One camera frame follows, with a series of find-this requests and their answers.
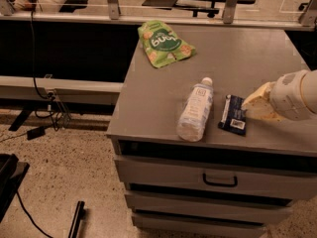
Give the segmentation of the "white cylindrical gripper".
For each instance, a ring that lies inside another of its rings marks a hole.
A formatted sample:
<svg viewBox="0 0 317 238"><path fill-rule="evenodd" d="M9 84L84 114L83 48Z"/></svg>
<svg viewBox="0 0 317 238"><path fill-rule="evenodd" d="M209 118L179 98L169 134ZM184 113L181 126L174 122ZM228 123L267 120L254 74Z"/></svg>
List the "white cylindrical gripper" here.
<svg viewBox="0 0 317 238"><path fill-rule="evenodd" d="M311 119L312 72L300 70L283 75L276 83L263 84L245 99L242 109L255 120Z"/></svg>

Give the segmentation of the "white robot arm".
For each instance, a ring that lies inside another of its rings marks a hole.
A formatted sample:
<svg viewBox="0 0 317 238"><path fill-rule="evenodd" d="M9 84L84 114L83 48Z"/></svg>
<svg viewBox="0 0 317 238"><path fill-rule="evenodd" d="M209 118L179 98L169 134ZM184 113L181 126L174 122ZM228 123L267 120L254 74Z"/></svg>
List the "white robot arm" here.
<svg viewBox="0 0 317 238"><path fill-rule="evenodd" d="M246 116L256 120L317 118L317 71L300 70L267 82L242 104Z"/></svg>

